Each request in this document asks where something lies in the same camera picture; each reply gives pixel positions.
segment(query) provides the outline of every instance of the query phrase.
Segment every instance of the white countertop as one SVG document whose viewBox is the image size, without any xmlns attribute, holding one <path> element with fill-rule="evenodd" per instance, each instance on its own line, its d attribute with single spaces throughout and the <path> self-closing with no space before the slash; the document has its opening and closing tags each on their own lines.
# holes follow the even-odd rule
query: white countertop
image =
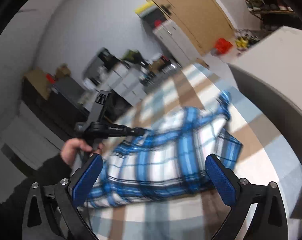
<svg viewBox="0 0 302 240">
<path fill-rule="evenodd" d="M 302 30 L 283 26 L 229 63 L 277 89 L 302 110 Z"/>
</svg>

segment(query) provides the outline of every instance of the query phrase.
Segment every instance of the storage box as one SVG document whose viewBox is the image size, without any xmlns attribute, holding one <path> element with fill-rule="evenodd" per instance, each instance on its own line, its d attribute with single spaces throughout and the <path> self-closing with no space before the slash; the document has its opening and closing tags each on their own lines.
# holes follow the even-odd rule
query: storage box
<svg viewBox="0 0 302 240">
<path fill-rule="evenodd" d="M 71 70 L 68 69 L 67 64 L 62 64 L 56 69 L 54 77 L 56 80 L 59 80 L 59 78 L 63 78 L 66 76 L 71 76 Z"/>
<path fill-rule="evenodd" d="M 135 106 L 141 101 L 141 99 L 138 98 L 133 92 L 127 93 L 123 98 L 132 106 Z"/>
<path fill-rule="evenodd" d="M 122 78 L 116 72 L 111 70 L 107 80 L 104 83 L 113 89 L 118 85 L 119 82 L 121 82 L 121 80 Z"/>
<path fill-rule="evenodd" d="M 120 84 L 118 84 L 115 88 L 113 88 L 113 90 L 115 91 L 115 93 L 117 93 L 119 96 L 123 96 L 126 93 L 127 88 L 123 85 L 123 83 L 121 82 Z"/>
<path fill-rule="evenodd" d="M 114 71 L 121 77 L 124 78 L 128 72 L 128 69 L 121 62 L 115 65 Z"/>
<path fill-rule="evenodd" d="M 122 83 L 125 87 L 130 88 L 139 82 L 139 76 L 135 72 L 130 71 L 129 74 L 125 76 Z"/>
<path fill-rule="evenodd" d="M 106 83 L 103 83 L 102 85 L 100 85 L 98 88 L 98 91 L 101 91 L 101 90 L 104 90 L 104 91 L 111 91 L 111 87 L 106 84 Z"/>
<path fill-rule="evenodd" d="M 133 88 L 132 92 L 133 92 L 139 99 L 144 99 L 144 98 L 147 96 L 147 94 L 144 92 L 143 88 L 144 88 L 144 86 L 143 86 L 141 83 L 139 83 L 139 84 L 137 84 L 137 85 Z"/>
<path fill-rule="evenodd" d="M 46 74 L 40 68 L 29 71 L 24 77 L 45 100 L 48 100 L 51 84 L 46 78 Z"/>
</svg>

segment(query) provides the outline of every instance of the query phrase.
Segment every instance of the shelf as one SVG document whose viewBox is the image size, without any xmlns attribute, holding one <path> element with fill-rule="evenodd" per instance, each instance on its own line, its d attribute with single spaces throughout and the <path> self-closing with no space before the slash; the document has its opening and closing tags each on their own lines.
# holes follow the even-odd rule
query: shelf
<svg viewBox="0 0 302 240">
<path fill-rule="evenodd" d="M 295 14 L 295 12 L 291 12 L 291 11 L 257 11 L 257 12 L 250 12 L 253 15 L 256 14 L 269 14 L 269 13 L 273 13 L 273 14 Z"/>
</svg>

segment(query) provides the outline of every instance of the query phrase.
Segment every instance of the metal screw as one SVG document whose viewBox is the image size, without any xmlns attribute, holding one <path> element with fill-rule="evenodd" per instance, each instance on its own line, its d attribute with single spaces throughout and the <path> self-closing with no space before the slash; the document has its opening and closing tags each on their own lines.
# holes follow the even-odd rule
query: metal screw
<svg viewBox="0 0 302 240">
<path fill-rule="evenodd" d="M 39 186 L 39 183 L 35 182 L 32 184 L 32 188 L 37 188 Z"/>
<path fill-rule="evenodd" d="M 277 188 L 277 184 L 273 181 L 270 183 L 270 185 L 271 185 L 272 188 Z"/>
<path fill-rule="evenodd" d="M 68 179 L 62 179 L 62 180 L 60 180 L 60 184 L 61 185 L 66 185 L 68 182 L 69 182 Z"/>
<path fill-rule="evenodd" d="M 245 178 L 241 178 L 240 179 L 240 183 L 243 184 L 243 185 L 246 185 L 246 184 L 249 183 L 249 181 L 247 179 L 245 179 Z"/>
</svg>

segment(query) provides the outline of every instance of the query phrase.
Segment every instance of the yellow object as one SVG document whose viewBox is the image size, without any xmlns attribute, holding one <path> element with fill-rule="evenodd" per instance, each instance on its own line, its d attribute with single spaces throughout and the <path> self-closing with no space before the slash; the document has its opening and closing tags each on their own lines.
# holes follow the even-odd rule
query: yellow object
<svg viewBox="0 0 302 240">
<path fill-rule="evenodd" d="M 240 37 L 239 39 L 235 40 L 235 44 L 238 48 L 247 48 L 247 44 L 248 44 L 248 39 L 243 39 L 243 37 Z"/>
<path fill-rule="evenodd" d="M 62 64 L 55 70 L 54 78 L 59 80 L 60 78 L 64 78 L 66 76 L 71 76 L 71 70 L 68 68 L 67 64 Z"/>
<path fill-rule="evenodd" d="M 150 8 L 153 5 L 155 5 L 155 3 L 153 1 L 149 1 L 149 2 L 145 3 L 144 5 L 140 6 L 139 8 L 137 8 L 134 12 L 136 14 L 140 14 L 141 12 L 143 12 L 147 8 Z"/>
</svg>

